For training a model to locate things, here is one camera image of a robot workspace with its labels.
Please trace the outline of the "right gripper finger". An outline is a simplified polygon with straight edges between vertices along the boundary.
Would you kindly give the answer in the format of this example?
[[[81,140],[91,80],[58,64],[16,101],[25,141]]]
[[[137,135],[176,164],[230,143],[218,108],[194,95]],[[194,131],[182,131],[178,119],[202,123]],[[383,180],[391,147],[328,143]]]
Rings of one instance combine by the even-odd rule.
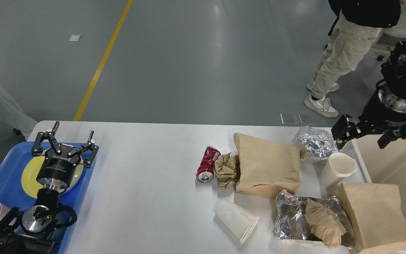
[[[398,130],[393,131],[385,131],[383,135],[377,140],[377,144],[379,148],[385,148],[390,142],[398,140],[401,138],[402,140],[406,140],[406,125]]]
[[[337,149],[341,150],[352,139],[359,139],[365,135],[375,134],[376,127],[366,120],[355,119],[345,114],[331,128],[331,133],[336,141]]]

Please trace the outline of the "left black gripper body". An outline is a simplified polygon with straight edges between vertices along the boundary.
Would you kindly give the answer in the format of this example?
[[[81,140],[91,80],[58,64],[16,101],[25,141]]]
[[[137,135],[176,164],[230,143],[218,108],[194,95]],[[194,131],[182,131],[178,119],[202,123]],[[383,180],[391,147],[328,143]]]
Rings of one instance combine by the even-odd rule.
[[[43,154],[44,160],[36,181],[43,188],[53,189],[60,193],[72,188],[80,178],[79,171],[83,169],[81,154],[75,150],[76,148],[73,146],[60,146],[58,150],[47,149]]]

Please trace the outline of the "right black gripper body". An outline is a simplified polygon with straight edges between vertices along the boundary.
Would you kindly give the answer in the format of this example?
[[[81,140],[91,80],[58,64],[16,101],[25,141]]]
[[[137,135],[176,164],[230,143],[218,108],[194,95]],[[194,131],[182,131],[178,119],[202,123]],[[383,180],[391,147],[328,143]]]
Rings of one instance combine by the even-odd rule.
[[[388,86],[380,86],[363,109],[360,120],[383,131],[406,136],[406,99],[393,94]]]

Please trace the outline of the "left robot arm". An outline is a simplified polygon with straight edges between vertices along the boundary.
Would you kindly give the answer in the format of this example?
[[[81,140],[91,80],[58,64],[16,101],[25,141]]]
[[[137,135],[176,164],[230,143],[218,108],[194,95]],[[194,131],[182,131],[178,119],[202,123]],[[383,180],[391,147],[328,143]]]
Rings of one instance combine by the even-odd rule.
[[[13,147],[0,166],[0,254],[63,254],[99,146],[60,143],[59,122]]]

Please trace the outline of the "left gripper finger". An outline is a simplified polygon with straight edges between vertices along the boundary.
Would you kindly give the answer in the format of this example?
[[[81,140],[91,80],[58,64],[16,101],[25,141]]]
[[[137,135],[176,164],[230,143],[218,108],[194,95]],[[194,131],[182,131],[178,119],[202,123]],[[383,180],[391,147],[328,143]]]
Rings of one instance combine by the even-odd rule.
[[[90,168],[92,166],[92,163],[94,162],[94,159],[99,151],[99,146],[97,146],[94,141],[92,141],[92,137],[94,135],[94,131],[91,131],[87,140],[87,143],[74,148],[73,150],[71,150],[70,152],[67,153],[67,157],[68,158],[72,158],[75,155],[78,156],[79,159],[81,158],[81,154],[83,154],[84,152],[87,151],[92,151],[90,156],[87,158],[84,158],[84,160],[81,162],[79,161],[80,164],[82,164],[83,166],[85,166],[86,168]]]
[[[50,143],[51,148],[55,151],[56,155],[61,155],[62,150],[60,144],[57,142],[55,138],[55,133],[57,132],[60,126],[60,122],[55,122],[51,131],[46,132],[38,132],[34,144],[32,146],[32,155],[34,157],[40,156],[43,153],[42,142],[44,140],[48,140]]]

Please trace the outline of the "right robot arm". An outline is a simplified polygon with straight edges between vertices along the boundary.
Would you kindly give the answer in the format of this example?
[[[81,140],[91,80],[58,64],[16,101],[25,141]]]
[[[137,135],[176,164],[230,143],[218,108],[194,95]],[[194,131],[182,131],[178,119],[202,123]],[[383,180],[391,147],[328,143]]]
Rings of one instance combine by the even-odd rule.
[[[406,40],[396,44],[381,65],[381,73],[383,79],[377,82],[361,116],[342,115],[332,127],[338,149],[370,134],[381,134],[377,144],[382,149],[392,141],[406,139]]]

